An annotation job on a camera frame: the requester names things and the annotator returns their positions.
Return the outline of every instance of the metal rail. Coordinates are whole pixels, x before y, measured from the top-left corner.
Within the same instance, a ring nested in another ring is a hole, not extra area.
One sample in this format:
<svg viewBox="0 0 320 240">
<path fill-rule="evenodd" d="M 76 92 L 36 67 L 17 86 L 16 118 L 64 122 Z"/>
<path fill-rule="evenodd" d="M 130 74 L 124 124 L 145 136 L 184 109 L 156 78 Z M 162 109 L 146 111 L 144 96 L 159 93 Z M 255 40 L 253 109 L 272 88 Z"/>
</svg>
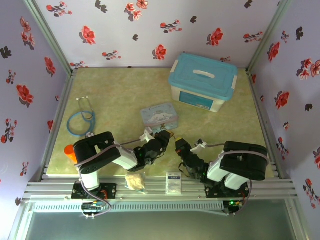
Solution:
<svg viewBox="0 0 320 240">
<path fill-rule="evenodd" d="M 44 179 L 42 182 L 29 182 L 23 195 L 23 202 L 65 201 L 71 200 L 74 183 L 78 178 Z M 101 183 L 117 184 L 115 200 L 111 202 L 154 202 L 154 201 L 229 201 L 239 198 L 206 198 L 205 186 L 193 179 L 182 179 L 181 195 L 166 195 L 166 177 L 146 177 L 147 194 L 132 191 L 125 187 L 124 176 L 102 178 Z M 290 179 L 267 178 L 265 181 L 253 181 L 252 200 L 296 199 L 297 193 Z"/>
</svg>

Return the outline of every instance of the floral wallpaper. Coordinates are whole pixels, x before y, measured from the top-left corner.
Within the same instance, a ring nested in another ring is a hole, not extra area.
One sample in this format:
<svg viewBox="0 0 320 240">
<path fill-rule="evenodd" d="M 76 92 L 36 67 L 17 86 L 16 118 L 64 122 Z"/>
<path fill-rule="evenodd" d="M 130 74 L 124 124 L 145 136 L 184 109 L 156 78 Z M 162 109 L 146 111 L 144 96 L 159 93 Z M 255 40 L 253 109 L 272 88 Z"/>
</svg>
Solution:
<svg viewBox="0 0 320 240">
<path fill-rule="evenodd" d="M 72 69 L 170 68 L 182 52 L 247 67 L 279 3 L 279 0 L 35 1 Z M 275 44 L 270 59 L 276 51 Z"/>
<path fill-rule="evenodd" d="M 0 21 L 0 240 L 6 240 L 42 162 L 67 74 L 23 1 L 1 2 Z"/>
<path fill-rule="evenodd" d="M 277 139 L 275 147 L 282 168 L 293 179 L 313 239 L 320 239 L 320 33 L 315 30 L 320 15 L 314 7 L 317 3 L 292 1 L 251 71 L 254 90 L 261 97 L 260 105 L 266 110 Z"/>
</svg>

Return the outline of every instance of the orange object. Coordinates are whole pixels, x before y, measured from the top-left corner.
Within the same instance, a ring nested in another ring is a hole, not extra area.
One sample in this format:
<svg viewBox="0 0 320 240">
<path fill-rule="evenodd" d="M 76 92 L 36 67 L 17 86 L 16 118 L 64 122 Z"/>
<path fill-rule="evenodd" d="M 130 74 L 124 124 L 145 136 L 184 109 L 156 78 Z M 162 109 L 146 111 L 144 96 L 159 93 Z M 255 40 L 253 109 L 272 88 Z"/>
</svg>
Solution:
<svg viewBox="0 0 320 240">
<path fill-rule="evenodd" d="M 65 154 L 69 159 L 71 159 L 72 162 L 74 162 L 75 164 L 78 163 L 73 145 L 68 145 L 68 146 L 66 146 L 66 147 L 64 148 L 64 154 Z"/>
</svg>

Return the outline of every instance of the sticker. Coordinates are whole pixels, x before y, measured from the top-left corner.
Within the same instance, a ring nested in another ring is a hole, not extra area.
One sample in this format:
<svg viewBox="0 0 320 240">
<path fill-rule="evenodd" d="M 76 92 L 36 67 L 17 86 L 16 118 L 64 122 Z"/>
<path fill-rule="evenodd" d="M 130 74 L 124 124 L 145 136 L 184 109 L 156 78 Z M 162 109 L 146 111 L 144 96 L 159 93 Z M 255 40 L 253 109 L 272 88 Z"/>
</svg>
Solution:
<svg viewBox="0 0 320 240">
<path fill-rule="evenodd" d="M 210 110 L 212 107 L 212 104 L 214 103 L 214 101 L 211 99 L 193 95 L 184 91 L 180 92 L 179 101 L 185 104 L 190 104 L 206 110 Z"/>
</svg>

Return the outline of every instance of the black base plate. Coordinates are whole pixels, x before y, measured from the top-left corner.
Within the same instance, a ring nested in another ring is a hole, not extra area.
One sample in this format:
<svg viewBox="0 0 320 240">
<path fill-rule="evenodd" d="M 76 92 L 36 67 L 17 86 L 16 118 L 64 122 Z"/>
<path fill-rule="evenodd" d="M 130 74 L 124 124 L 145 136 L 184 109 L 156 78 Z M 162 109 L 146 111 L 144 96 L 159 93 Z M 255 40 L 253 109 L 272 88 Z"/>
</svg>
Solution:
<svg viewBox="0 0 320 240">
<path fill-rule="evenodd" d="M 117 184 L 100 183 L 100 186 L 97 189 L 90 192 L 101 199 L 116 199 Z M 85 192 L 81 183 L 78 181 L 73 185 L 71 199 L 93 199 L 93 197 Z"/>
<path fill-rule="evenodd" d="M 204 188 L 205 190 L 205 196 L 207 199 L 213 199 L 213 198 L 244 198 L 247 197 L 249 194 L 249 188 L 248 184 L 243 184 L 238 190 L 232 190 L 230 188 L 227 188 L 224 186 L 224 179 L 219 182 L 219 184 L 208 187 L 206 186 Z"/>
</svg>

